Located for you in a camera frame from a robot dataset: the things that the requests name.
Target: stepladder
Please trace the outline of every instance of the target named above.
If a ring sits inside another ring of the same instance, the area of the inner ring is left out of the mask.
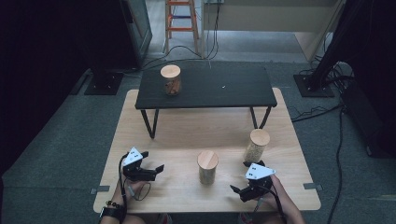
[[[178,7],[188,7],[189,12],[186,13],[186,12],[183,12],[186,10],[178,10],[178,9],[181,9]],[[191,25],[183,24],[181,26],[174,26],[174,20],[190,20]],[[165,50],[166,50],[166,54],[169,53],[169,39],[172,38],[173,32],[192,32],[195,53],[199,54],[199,51],[198,51],[199,36],[198,36],[198,26],[197,26],[194,0],[165,0]]]

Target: jar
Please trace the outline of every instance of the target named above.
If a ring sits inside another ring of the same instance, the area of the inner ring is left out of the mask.
[[[258,162],[262,157],[265,147],[270,142],[270,135],[263,129],[255,129],[250,133],[250,141],[244,153],[244,160]]]
[[[169,64],[161,69],[164,79],[165,93],[168,95],[178,95],[181,91],[180,68],[177,65]]]

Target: jar lid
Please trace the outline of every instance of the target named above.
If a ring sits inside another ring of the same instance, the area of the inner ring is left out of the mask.
[[[198,155],[198,165],[206,170],[211,170],[218,165],[219,157],[211,150],[202,151]]]
[[[251,141],[257,146],[266,146],[270,142],[270,134],[263,129],[255,129],[250,133]]]
[[[177,65],[169,64],[161,69],[161,75],[166,78],[177,77],[180,74],[180,68]]]

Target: table leg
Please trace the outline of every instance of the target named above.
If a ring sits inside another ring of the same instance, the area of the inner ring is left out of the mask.
[[[145,121],[146,127],[148,128],[149,136],[150,136],[152,139],[154,139],[154,137],[155,137],[155,130],[157,129],[158,113],[160,112],[160,109],[156,109],[156,110],[155,110],[154,124],[153,124],[153,126],[152,126],[152,130],[151,130],[151,127],[150,127],[150,125],[149,125],[149,119],[148,119],[148,114],[146,113],[146,110],[140,110],[140,112],[142,113],[143,120]]]
[[[252,106],[250,107],[250,114],[251,114],[251,118],[253,119],[253,126],[255,129],[257,129],[256,115],[254,115],[254,109]]]
[[[271,106],[267,107],[267,111],[265,112],[265,116],[264,119],[262,119],[262,124],[260,125],[260,129],[262,129],[265,125],[265,123],[267,122],[268,116],[270,115],[271,112]]]
[[[265,123],[267,122],[270,112],[271,112],[271,106],[268,106],[267,111],[265,112],[265,115],[264,115],[264,119],[262,119],[262,124],[260,125],[260,129],[262,129],[264,127]],[[256,115],[254,114],[254,109],[252,106],[250,107],[250,113],[251,113],[251,118],[253,119],[253,126],[255,129],[258,129]]]

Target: wristband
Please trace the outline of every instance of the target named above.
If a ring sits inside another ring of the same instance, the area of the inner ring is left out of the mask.
[[[102,219],[102,217],[114,217],[114,218],[118,219],[119,222],[122,222],[124,219],[123,210],[119,209],[119,208],[103,207],[99,218]]]

